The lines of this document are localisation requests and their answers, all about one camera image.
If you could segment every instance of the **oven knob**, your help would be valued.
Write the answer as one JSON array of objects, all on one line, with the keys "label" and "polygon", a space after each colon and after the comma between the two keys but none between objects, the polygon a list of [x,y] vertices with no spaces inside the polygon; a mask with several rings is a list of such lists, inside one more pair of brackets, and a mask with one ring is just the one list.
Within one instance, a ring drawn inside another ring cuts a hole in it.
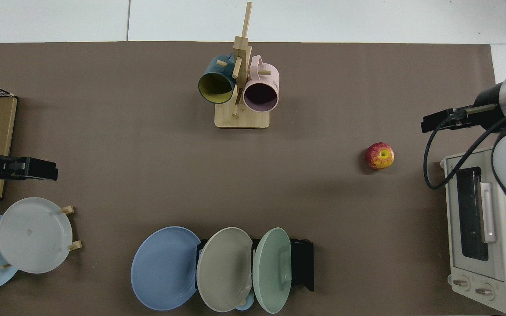
[{"label": "oven knob", "polygon": [[493,295],[493,291],[489,290],[488,288],[476,288],[476,293],[485,296]]},{"label": "oven knob", "polygon": [[470,290],[470,280],[466,276],[458,276],[458,279],[452,280],[452,284],[460,286],[466,291]]},{"label": "oven knob", "polygon": [[457,286],[468,286],[468,281],[465,280],[454,280],[452,283]]},{"label": "oven knob", "polygon": [[495,299],[495,292],[490,284],[484,284],[483,288],[476,288],[476,293],[485,296],[490,301]]}]

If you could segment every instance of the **red apple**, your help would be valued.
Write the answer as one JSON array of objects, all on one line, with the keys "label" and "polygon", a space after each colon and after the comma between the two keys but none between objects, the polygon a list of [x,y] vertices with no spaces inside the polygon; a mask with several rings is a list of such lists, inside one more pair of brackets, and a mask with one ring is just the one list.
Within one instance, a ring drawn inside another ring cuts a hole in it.
[{"label": "red apple", "polygon": [[364,159],[372,169],[385,169],[394,162],[394,150],[388,144],[379,142],[366,150]]}]

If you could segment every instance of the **black cable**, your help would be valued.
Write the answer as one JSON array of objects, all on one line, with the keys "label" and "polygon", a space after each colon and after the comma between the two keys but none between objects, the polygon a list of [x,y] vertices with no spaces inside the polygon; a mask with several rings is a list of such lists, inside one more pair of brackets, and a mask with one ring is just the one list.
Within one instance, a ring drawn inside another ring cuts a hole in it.
[{"label": "black cable", "polygon": [[448,181],[450,181],[454,177],[456,172],[458,172],[458,170],[460,170],[460,167],[462,166],[462,164],[464,164],[464,162],[466,162],[466,159],[468,159],[470,154],[472,154],[472,152],[474,150],[476,150],[476,148],[481,144],[481,142],[483,142],[489,136],[489,134],[491,134],[494,130],[499,128],[502,124],[506,123],[506,116],[505,116],[504,118],[501,118],[500,120],[495,122],[492,126],[490,126],[490,128],[488,128],[481,136],[479,136],[478,139],[472,144],[472,146],[470,146],[470,148],[468,148],[468,150],[462,156],[462,158],[460,158],[460,160],[458,160],[458,163],[456,164],[456,166],[454,166],[454,168],[452,168],[452,171],[450,171],[448,176],[446,176],[446,178],[444,178],[444,180],[441,183],[439,183],[437,185],[433,185],[428,178],[428,170],[427,170],[427,158],[428,158],[428,152],[430,149],[430,144],[432,144],[432,140],[433,140],[434,136],[437,134],[437,132],[442,127],[444,127],[444,125],[446,125],[448,122],[450,122],[450,120],[455,119],[458,116],[462,116],[464,114],[464,112],[466,112],[466,110],[458,110],[457,112],[454,112],[453,114],[451,114],[451,116],[448,116],[447,118],[442,120],[442,122],[440,122],[436,126],[436,128],[434,128],[432,134],[430,134],[429,140],[427,142],[427,146],[425,147],[425,153],[424,153],[424,158],[423,158],[423,174],[424,174],[425,182],[427,183],[427,186],[433,190],[437,190],[439,188],[442,188],[445,184],[447,184]]}]

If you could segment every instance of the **oven door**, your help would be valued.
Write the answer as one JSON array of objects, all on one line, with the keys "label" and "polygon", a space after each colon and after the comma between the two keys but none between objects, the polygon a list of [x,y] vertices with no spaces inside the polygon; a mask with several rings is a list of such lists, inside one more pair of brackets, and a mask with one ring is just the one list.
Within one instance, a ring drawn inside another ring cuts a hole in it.
[{"label": "oven door", "polygon": [[[491,150],[472,154],[448,182],[448,224],[452,234],[452,264],[486,277],[504,281],[500,225],[501,191],[492,172]],[[460,157],[446,159],[445,172]]]}]

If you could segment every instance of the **dark green mug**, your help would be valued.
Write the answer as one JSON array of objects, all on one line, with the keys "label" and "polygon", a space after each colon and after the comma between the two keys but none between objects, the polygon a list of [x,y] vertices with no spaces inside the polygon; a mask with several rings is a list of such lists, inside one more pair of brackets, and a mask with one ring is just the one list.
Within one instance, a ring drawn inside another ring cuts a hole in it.
[{"label": "dark green mug", "polygon": [[235,88],[235,79],[231,77],[234,67],[233,54],[213,58],[199,80],[201,96],[215,104],[228,102]]}]

